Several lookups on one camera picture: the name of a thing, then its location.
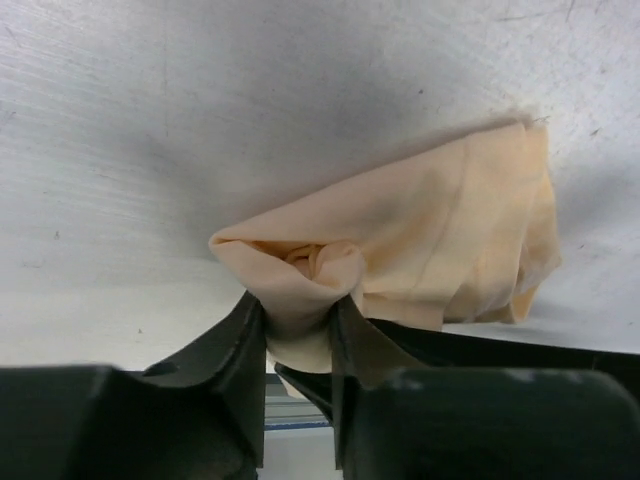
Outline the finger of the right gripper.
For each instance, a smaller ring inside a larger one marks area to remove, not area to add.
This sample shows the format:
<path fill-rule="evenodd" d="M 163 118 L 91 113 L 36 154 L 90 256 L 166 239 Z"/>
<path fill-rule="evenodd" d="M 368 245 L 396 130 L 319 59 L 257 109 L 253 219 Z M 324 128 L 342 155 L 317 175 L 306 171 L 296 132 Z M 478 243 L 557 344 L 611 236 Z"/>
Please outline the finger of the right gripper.
<path fill-rule="evenodd" d="M 275 372 L 283 382 L 291 385 L 317 407 L 328 423 L 333 425 L 332 375 L 330 373 L 302 372 L 280 363 L 275 364 Z"/>
<path fill-rule="evenodd" d="M 639 393 L 639 356 L 558 346 L 478 338 L 371 323 L 401 349 L 434 367 L 491 367 L 589 370 L 606 373 L 631 394 Z"/>

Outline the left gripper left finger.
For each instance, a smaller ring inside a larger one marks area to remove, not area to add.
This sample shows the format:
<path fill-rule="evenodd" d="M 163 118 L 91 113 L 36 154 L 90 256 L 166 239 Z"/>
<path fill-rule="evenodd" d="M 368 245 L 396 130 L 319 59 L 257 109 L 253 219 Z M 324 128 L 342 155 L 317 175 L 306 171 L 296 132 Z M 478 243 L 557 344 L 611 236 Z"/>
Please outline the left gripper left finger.
<path fill-rule="evenodd" d="M 1 372 L 5 479 L 253 479 L 264 458 L 265 338 L 244 295 L 141 372 L 109 365 Z"/>

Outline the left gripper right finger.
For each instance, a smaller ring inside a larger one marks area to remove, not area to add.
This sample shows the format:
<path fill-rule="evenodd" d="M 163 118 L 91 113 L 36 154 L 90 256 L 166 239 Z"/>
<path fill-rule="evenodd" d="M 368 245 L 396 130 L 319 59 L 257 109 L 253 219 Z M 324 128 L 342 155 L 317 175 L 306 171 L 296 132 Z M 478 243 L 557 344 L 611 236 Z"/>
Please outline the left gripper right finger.
<path fill-rule="evenodd" d="M 347 479 L 635 479 L 639 393 L 589 370 L 434 367 L 350 298 L 330 310 Z"/>

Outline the beige underwear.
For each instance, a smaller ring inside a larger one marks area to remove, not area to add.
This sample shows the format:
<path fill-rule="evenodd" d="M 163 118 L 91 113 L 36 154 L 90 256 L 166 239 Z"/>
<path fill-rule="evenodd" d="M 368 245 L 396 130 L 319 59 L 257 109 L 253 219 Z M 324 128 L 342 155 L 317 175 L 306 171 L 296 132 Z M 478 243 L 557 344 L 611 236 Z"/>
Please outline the beige underwear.
<path fill-rule="evenodd" d="M 542 125 L 513 123 L 356 175 L 215 233 L 268 317 L 267 354 L 327 373 L 332 305 L 421 330 L 518 323 L 560 265 Z"/>

